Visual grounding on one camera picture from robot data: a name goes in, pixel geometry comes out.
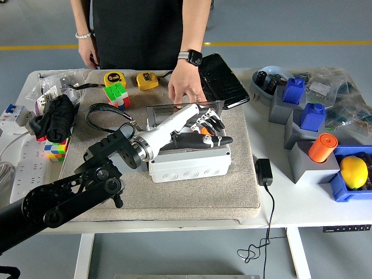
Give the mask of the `person's left hand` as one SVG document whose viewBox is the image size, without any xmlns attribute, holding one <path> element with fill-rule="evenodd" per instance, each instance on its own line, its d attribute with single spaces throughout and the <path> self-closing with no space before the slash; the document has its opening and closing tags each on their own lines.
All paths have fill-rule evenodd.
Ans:
<svg viewBox="0 0 372 279">
<path fill-rule="evenodd" d="M 187 96 L 191 103 L 206 102 L 198 67 L 185 59 L 178 60 L 171 74 L 168 89 L 169 98 L 175 104 L 181 104 L 184 96 Z"/>
</svg>

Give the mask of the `person's right hand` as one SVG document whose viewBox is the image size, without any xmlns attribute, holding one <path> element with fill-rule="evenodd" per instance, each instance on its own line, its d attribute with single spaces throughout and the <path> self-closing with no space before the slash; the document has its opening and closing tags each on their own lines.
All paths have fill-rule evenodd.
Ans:
<svg viewBox="0 0 372 279">
<path fill-rule="evenodd" d="M 78 52 L 88 68 L 96 70 L 99 67 L 100 62 L 94 37 L 78 39 Z"/>
</svg>

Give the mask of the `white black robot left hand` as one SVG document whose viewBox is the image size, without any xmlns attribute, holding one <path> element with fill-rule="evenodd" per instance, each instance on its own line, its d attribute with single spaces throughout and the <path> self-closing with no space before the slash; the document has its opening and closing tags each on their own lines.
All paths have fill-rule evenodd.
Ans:
<svg viewBox="0 0 372 279">
<path fill-rule="evenodd" d="M 140 131 L 133 147 L 140 158 L 149 161 L 157 157 L 164 146 L 173 143 L 177 148 L 206 149 L 230 144 L 233 139 L 216 135 L 225 126 L 218 114 L 207 106 L 190 103 L 169 116 L 151 131 Z"/>
</svg>

